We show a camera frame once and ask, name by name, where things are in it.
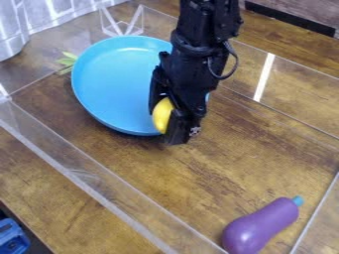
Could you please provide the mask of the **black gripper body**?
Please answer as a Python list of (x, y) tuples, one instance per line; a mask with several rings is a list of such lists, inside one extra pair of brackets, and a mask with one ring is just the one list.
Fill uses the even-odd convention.
[(192, 42), (177, 30), (170, 35), (169, 52), (158, 53), (158, 64), (153, 72), (161, 72), (168, 80), (168, 91), (173, 109), (190, 114), (206, 115), (206, 97), (216, 89), (219, 81), (228, 78), (223, 74), (231, 54), (227, 42)]

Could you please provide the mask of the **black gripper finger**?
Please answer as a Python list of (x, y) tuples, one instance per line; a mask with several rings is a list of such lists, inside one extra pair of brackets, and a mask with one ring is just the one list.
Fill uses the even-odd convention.
[(201, 119), (200, 115), (173, 109), (169, 114), (164, 142), (168, 145), (185, 144), (201, 132)]
[(149, 85), (148, 111), (152, 112), (157, 102), (165, 97), (168, 80), (161, 72), (153, 72)]

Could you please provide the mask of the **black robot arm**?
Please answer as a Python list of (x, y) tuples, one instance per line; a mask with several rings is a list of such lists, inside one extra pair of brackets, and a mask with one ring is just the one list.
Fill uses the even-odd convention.
[(164, 100), (172, 106), (162, 132), (169, 145), (186, 143), (201, 130), (206, 95), (232, 76), (224, 71), (228, 58), (237, 55), (229, 38), (243, 22), (239, 0), (180, 0), (172, 50), (158, 53), (148, 95), (149, 112)]

